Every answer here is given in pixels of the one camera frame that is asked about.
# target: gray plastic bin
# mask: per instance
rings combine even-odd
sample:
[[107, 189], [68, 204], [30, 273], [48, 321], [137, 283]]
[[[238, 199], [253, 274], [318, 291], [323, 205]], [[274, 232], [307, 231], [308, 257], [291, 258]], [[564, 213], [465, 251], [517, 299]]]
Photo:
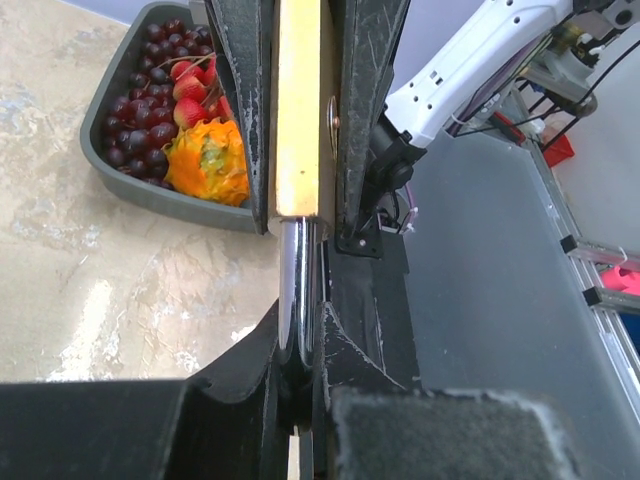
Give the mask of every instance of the gray plastic bin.
[[185, 25], [193, 27], [191, 12], [184, 5], [156, 2], [140, 11], [107, 67], [89, 105], [80, 128], [82, 151], [98, 171], [107, 189], [123, 200], [187, 222], [226, 230], [254, 232], [253, 218], [248, 208], [229, 207], [149, 185], [114, 170], [101, 158], [101, 123], [109, 105], [128, 89], [129, 75], [139, 61], [144, 30], [150, 23], [162, 24], [170, 18], [179, 18]]

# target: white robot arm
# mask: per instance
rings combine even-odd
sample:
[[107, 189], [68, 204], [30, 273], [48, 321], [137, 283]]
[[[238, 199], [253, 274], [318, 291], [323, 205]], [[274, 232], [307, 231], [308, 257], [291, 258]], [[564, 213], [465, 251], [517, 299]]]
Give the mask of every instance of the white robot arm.
[[386, 117], [424, 149], [514, 55], [574, 11], [573, 0], [485, 0], [424, 68], [387, 97]]

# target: beige marble surface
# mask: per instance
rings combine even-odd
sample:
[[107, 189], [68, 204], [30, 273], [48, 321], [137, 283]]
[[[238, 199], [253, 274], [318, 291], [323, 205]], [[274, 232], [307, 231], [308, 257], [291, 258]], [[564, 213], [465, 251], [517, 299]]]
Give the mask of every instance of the beige marble surface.
[[277, 296], [273, 238], [124, 203], [78, 130], [126, 28], [0, 3], [0, 381], [185, 377]]

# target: gray mat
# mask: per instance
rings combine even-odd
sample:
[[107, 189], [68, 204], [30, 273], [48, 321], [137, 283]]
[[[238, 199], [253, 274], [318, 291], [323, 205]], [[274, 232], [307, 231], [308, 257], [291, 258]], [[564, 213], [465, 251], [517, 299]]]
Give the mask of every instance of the gray mat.
[[407, 290], [425, 388], [518, 389], [568, 416], [593, 478], [640, 478], [640, 429], [528, 152], [443, 136], [412, 182]]

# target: grape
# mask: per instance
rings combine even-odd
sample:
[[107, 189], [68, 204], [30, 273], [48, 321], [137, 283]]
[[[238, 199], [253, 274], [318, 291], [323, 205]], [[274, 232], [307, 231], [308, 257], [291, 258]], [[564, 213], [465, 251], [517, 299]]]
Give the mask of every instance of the grape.
[[131, 100], [140, 100], [148, 95], [144, 88], [132, 88], [129, 92], [129, 98]]
[[171, 44], [171, 46], [173, 46], [173, 48], [182, 47], [184, 39], [179, 33], [174, 33], [172, 35], [169, 35], [169, 43]]
[[144, 177], [147, 173], [147, 166], [144, 164], [142, 160], [139, 158], [134, 158], [130, 160], [127, 164], [129, 170], [131, 171], [131, 176], [136, 178]]
[[173, 45], [171, 45], [171, 42], [169, 42], [169, 40], [161, 41], [158, 46], [160, 47], [160, 51], [165, 57], [173, 55]]
[[111, 105], [111, 115], [120, 120], [127, 120], [131, 116], [131, 105], [126, 97], [118, 97]]
[[107, 117], [104, 120], [104, 131], [107, 135], [116, 135], [124, 127], [122, 120], [118, 117]]
[[160, 108], [161, 104], [160, 104], [160, 100], [158, 100], [156, 97], [147, 97], [144, 99], [145, 102], [147, 102], [147, 106], [149, 107], [149, 110], [155, 110], [156, 108]]
[[156, 85], [162, 85], [163, 83], [168, 83], [171, 81], [171, 77], [167, 75], [167, 72], [158, 67], [154, 67], [151, 69], [151, 72], [149, 72], [149, 77], [151, 78], [151, 81]]
[[167, 20], [164, 24], [164, 30], [169, 34], [177, 34], [184, 32], [184, 24], [177, 18]]
[[165, 83], [161, 85], [160, 88], [162, 89], [162, 98], [173, 98], [173, 87], [171, 84]]
[[213, 49], [208, 45], [200, 45], [198, 47], [198, 55], [204, 56], [204, 55], [209, 55], [211, 53], [213, 53]]
[[171, 110], [168, 108], [156, 108], [151, 112], [153, 117], [153, 123], [156, 125], [160, 125], [161, 123], [170, 123], [173, 119], [173, 115], [171, 114]]
[[160, 102], [160, 106], [163, 108], [168, 108], [169, 110], [173, 110], [174, 108], [176, 108], [176, 101], [173, 99], [173, 97], [166, 97], [162, 99], [162, 102]]
[[171, 141], [177, 134], [178, 132], [174, 130], [173, 125], [168, 122], [156, 125], [149, 131], [151, 143], [156, 148], [162, 148], [166, 144], [171, 143]]
[[124, 173], [125, 175], [131, 175], [131, 169], [127, 165], [118, 167], [116, 168], [116, 170], [118, 170], [120, 173]]
[[151, 58], [152, 60], [158, 60], [158, 59], [161, 59], [161, 58], [164, 57], [164, 54], [162, 53], [162, 50], [155, 43], [151, 43], [149, 45], [149, 47], [147, 48], [146, 53], [149, 56], [149, 58]]
[[202, 36], [202, 43], [204, 45], [212, 45], [212, 40], [211, 40], [211, 33], [209, 32], [209, 30], [207, 29], [207, 27], [201, 27], [200, 30], [198, 30], [198, 32], [200, 33], [200, 35]]
[[102, 146], [105, 150], [109, 150], [117, 145], [115, 137], [102, 137]]
[[131, 136], [131, 132], [128, 130], [123, 130], [116, 135], [116, 145], [125, 149], [129, 145], [129, 137]]
[[144, 157], [144, 162], [149, 168], [166, 167], [167, 165], [169, 165], [167, 156], [159, 148], [153, 148], [149, 150]]
[[160, 85], [149, 85], [147, 92], [149, 92], [150, 97], [156, 97], [158, 99], [162, 97], [162, 87]]
[[169, 131], [171, 132], [171, 139], [174, 139], [175, 137], [178, 136], [178, 126], [173, 123], [173, 122], [165, 122], [165, 123], [161, 123], [160, 125], [166, 125], [166, 127], [169, 129]]
[[151, 128], [153, 121], [151, 119], [151, 110], [148, 108], [140, 108], [136, 112], [136, 126], [141, 129]]
[[149, 185], [153, 185], [154, 187], [162, 186], [162, 181], [158, 180], [157, 178], [145, 178], [144, 181], [147, 182]]
[[164, 179], [164, 177], [166, 177], [168, 171], [169, 171], [169, 165], [163, 165], [162, 167], [152, 168], [149, 174], [152, 177], [155, 177], [161, 180], [161, 179]]
[[164, 73], [166, 73], [167, 75], [169, 75], [169, 73], [171, 73], [171, 67], [173, 66], [173, 65], [171, 65], [170, 60], [171, 60], [171, 57], [164, 57], [162, 59], [162, 63], [158, 64], [158, 65], [162, 65], [162, 67], [160, 67], [160, 68], [162, 68], [164, 70]]
[[107, 163], [113, 168], [121, 167], [125, 162], [124, 153], [119, 148], [113, 147], [107, 151]]
[[173, 52], [173, 58], [188, 57], [189, 50], [184, 47], [178, 47]]
[[197, 55], [198, 54], [198, 44], [196, 43], [195, 40], [191, 40], [190, 38], [187, 38], [184, 41], [184, 48], [189, 50], [189, 53], [191, 55]]
[[165, 38], [164, 30], [155, 23], [147, 25], [147, 38], [154, 43], [160, 42]]
[[200, 35], [200, 32], [198, 32], [197, 30], [191, 30], [190, 32], [185, 33], [184, 38], [193, 40], [198, 45], [202, 44], [202, 40], [203, 40], [202, 35]]
[[144, 99], [139, 98], [138, 100], [131, 102], [131, 109], [133, 110], [134, 116], [141, 108], [149, 108], [149, 104]]
[[129, 85], [132, 88], [144, 88], [149, 83], [149, 77], [143, 73], [132, 73], [129, 75]]
[[141, 73], [147, 75], [156, 64], [149, 57], [142, 57], [140, 60], [140, 64], [138, 65], [138, 69]]
[[129, 136], [129, 147], [133, 152], [144, 152], [151, 146], [151, 137], [146, 130], [134, 130]]

